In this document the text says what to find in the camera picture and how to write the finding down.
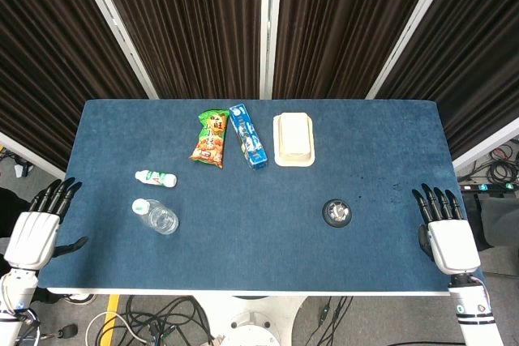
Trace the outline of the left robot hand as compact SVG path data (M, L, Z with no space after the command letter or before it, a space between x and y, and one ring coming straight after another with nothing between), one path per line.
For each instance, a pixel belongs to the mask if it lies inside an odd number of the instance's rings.
M80 250L87 242L81 237L76 242L58 246L58 231L75 193L82 186L73 177L59 179L41 190L22 212L13 229L4 259L11 267L39 271L52 259Z

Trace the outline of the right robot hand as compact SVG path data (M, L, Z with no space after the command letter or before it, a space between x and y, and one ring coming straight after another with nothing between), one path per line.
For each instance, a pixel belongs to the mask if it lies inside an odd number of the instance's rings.
M481 265L469 221L460 202L450 190L442 191L423 183L412 190L422 224L418 243L422 251L448 276L472 274Z

